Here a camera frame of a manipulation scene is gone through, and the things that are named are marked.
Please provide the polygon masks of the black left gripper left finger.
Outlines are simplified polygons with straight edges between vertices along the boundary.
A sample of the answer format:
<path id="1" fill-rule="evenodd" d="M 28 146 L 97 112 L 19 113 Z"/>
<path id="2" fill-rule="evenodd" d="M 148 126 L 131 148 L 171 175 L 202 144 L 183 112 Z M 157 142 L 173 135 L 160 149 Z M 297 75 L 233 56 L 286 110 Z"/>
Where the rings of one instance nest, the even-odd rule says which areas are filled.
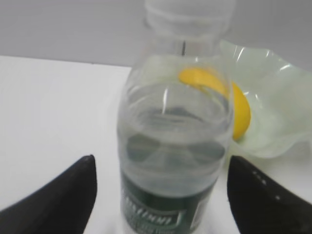
<path id="1" fill-rule="evenodd" d="M 93 155 L 83 156 L 63 173 L 19 202 L 1 210 L 2 234 L 82 234 L 97 197 Z"/>

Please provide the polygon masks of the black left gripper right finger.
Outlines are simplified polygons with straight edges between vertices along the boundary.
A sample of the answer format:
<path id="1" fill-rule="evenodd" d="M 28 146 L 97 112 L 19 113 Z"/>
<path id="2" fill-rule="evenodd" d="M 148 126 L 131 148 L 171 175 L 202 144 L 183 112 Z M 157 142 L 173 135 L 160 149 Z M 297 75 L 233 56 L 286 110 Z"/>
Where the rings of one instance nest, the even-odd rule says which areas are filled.
<path id="1" fill-rule="evenodd" d="M 241 234 L 310 234 L 312 205 L 247 159 L 230 159 L 227 196 Z"/>

